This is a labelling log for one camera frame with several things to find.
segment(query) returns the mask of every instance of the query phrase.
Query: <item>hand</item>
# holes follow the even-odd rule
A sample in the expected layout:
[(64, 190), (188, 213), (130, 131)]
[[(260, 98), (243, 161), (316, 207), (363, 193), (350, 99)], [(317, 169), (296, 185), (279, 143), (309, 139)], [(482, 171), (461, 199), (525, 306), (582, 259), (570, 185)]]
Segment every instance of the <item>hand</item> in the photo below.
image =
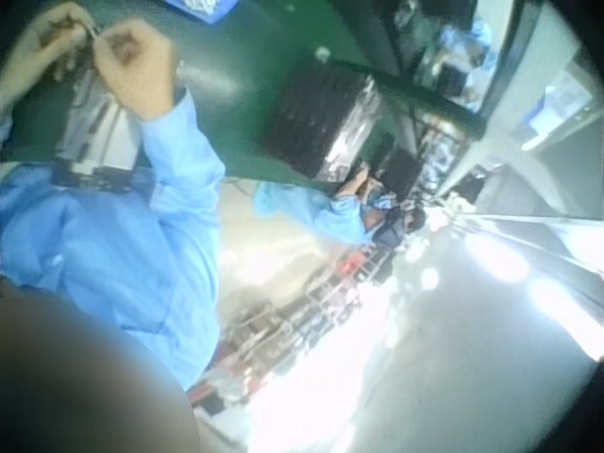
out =
[(136, 19), (94, 42), (94, 62), (118, 101), (145, 121), (174, 107), (176, 56), (170, 40)]
[(38, 16), (19, 37), (0, 72), (0, 117), (33, 87), (46, 69), (58, 62), (56, 79), (76, 66), (78, 46), (94, 20), (75, 3), (66, 3)]

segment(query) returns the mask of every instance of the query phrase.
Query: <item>green workbench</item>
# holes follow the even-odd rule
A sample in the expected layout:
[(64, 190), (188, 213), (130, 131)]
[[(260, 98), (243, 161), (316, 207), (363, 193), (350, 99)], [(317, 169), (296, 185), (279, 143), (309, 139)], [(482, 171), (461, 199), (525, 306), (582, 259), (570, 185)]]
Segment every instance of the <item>green workbench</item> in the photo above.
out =
[[(278, 94), (292, 70), (318, 45), (327, 47), (335, 59), (366, 64), (328, 0), (241, 0), (216, 25), (206, 25), (161, 1), (78, 3), (102, 25), (143, 17), (176, 43), (180, 58), (193, 68), (189, 87), (198, 123), (229, 176), (305, 181), (259, 145)], [(69, 79), (57, 84), (47, 77), (36, 86), (14, 111), (15, 126), (4, 159), (49, 160), (71, 97)]]

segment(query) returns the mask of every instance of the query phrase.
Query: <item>blue sleeve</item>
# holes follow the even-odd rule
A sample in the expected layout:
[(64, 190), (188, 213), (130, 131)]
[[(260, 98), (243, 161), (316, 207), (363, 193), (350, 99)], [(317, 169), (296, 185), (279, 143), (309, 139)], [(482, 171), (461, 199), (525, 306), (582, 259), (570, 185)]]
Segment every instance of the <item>blue sleeve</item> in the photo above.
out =
[(189, 92), (167, 115), (143, 122), (143, 146), (159, 184), (151, 208), (183, 276), (214, 306), (218, 294), (218, 183), (225, 165), (197, 127)]
[(361, 218), (361, 202), (356, 195), (332, 199), (317, 212), (314, 226), (341, 243), (366, 243), (365, 227)]
[[(144, 122), (143, 146), (158, 182), (151, 209), (178, 266), (178, 282), (162, 332), (170, 337), (169, 365), (185, 390), (210, 362), (218, 342), (218, 184), (224, 164), (197, 127), (187, 92), (156, 121)], [(154, 351), (161, 335), (136, 332)]]

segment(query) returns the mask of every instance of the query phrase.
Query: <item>blurry object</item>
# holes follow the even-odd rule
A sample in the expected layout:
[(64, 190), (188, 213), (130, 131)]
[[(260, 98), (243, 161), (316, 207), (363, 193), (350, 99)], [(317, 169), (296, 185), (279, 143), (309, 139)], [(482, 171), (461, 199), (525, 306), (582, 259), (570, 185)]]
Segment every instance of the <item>blurry object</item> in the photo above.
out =
[(433, 267), (429, 267), (422, 272), (422, 288), (425, 291), (431, 291), (438, 286), (439, 277), (438, 271)]
[(529, 275), (529, 264), (515, 250), (486, 235), (469, 234), (465, 245), (493, 276), (507, 283), (519, 283)]
[(378, 118), (371, 77), (312, 60), (281, 95), (265, 145), (297, 172), (344, 182)]
[(604, 327), (560, 283), (547, 279), (536, 280), (531, 283), (529, 291), (539, 310), (556, 320), (593, 360), (602, 360)]
[(141, 142), (131, 114), (107, 90), (89, 59), (80, 68), (75, 84), (74, 101), (54, 162), (53, 183), (127, 192)]
[(471, 30), (478, 0), (420, 0), (422, 14), (430, 18), (451, 24), (460, 30)]
[(445, 63), (436, 81), (436, 91), (444, 97), (459, 97), (467, 79), (468, 73)]
[(237, 5), (239, 0), (165, 0), (208, 24), (215, 24)]

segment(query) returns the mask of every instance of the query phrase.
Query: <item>worker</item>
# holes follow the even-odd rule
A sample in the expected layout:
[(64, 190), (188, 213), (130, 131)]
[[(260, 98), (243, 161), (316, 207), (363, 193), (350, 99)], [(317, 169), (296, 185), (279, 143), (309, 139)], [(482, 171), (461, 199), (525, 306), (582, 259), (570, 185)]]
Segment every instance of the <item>worker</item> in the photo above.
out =
[(459, 96), (452, 100), (477, 111), (489, 88), (499, 55), (493, 50), (493, 32), (489, 25), (475, 17), (468, 32), (445, 25), (438, 38), (440, 50), (434, 64), (453, 66), (467, 74)]
[[(254, 209), (260, 216), (280, 211), (315, 232), (341, 243), (371, 243), (384, 225), (395, 199), (388, 194), (367, 203), (377, 183), (369, 177), (369, 167), (360, 170), (331, 197), (323, 192), (291, 184), (262, 182), (254, 193)], [(404, 228), (411, 233), (423, 226), (426, 218), (416, 210), (405, 213)]]
[[(73, 3), (28, 26), (0, 73), (2, 140), (13, 106), (53, 63), (70, 59), (93, 26)], [(19, 165), (0, 186), (0, 273), (121, 328), (188, 389), (219, 337), (216, 210), (225, 167), (197, 128), (191, 94), (175, 89), (166, 37), (130, 20), (97, 37), (93, 53), (108, 88), (139, 119), (158, 187), (147, 203), (136, 191), (56, 187), (50, 166)]]

